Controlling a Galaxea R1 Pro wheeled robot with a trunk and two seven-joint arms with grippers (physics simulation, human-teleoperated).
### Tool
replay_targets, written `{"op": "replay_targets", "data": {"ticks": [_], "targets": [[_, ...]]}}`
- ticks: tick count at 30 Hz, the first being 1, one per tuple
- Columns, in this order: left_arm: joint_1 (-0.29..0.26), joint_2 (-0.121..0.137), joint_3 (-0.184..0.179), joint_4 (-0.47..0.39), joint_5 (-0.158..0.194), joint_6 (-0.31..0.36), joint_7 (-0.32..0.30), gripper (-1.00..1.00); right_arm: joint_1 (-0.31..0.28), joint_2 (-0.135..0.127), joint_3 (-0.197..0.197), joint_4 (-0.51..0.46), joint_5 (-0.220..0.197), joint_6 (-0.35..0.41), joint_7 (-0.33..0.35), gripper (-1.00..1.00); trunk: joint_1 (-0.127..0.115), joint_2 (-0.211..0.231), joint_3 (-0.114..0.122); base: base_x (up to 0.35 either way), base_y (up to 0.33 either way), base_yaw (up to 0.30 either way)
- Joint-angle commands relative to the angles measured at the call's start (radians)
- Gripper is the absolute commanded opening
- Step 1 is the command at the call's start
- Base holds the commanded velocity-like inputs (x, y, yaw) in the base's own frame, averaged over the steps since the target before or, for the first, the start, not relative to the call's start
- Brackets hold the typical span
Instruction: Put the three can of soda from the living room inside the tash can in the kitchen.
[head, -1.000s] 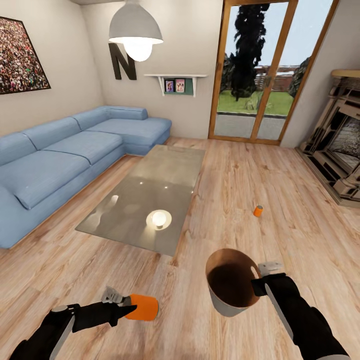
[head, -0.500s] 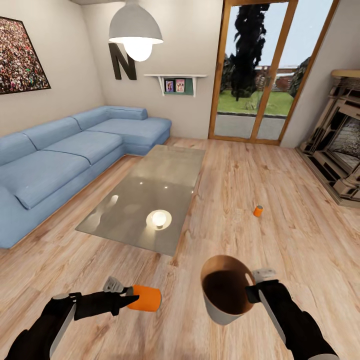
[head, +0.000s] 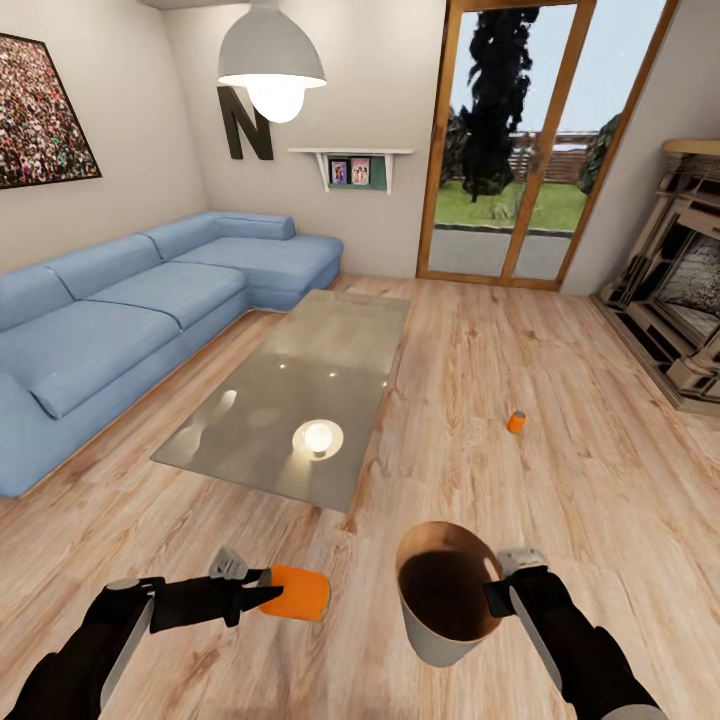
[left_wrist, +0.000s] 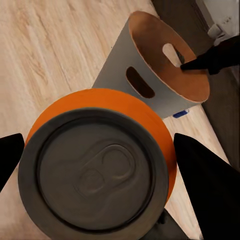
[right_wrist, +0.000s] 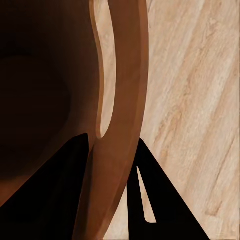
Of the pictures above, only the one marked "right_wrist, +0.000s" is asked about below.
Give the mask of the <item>trash can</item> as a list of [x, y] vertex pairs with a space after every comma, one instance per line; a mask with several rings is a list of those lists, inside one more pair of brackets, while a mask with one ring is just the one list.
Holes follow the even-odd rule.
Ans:
[[0, 0], [0, 208], [70, 139], [89, 154], [72, 240], [103, 240], [136, 156], [147, 97], [146, 0], [107, 0], [112, 118], [101, 137], [104, 64], [94, 0]]

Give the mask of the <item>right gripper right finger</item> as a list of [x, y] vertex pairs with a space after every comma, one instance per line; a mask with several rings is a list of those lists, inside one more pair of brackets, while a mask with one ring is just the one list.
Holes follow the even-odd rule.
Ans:
[[[137, 167], [156, 223], [145, 220]], [[126, 186], [129, 240], [210, 240], [141, 138]]]

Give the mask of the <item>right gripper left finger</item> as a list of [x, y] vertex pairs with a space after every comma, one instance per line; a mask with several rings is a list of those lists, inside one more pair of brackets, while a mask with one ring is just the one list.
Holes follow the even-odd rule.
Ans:
[[89, 155], [71, 138], [2, 207], [0, 240], [72, 240]]

